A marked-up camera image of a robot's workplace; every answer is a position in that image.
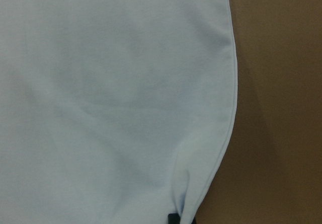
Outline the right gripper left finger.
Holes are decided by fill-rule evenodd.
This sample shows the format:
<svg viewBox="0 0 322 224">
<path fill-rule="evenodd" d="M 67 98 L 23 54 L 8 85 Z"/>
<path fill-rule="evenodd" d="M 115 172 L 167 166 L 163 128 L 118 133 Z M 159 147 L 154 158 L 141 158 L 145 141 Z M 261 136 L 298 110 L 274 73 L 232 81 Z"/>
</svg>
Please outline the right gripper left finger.
<svg viewBox="0 0 322 224">
<path fill-rule="evenodd" d="M 180 215 L 178 213 L 168 214 L 168 224 L 180 224 Z"/>
</svg>

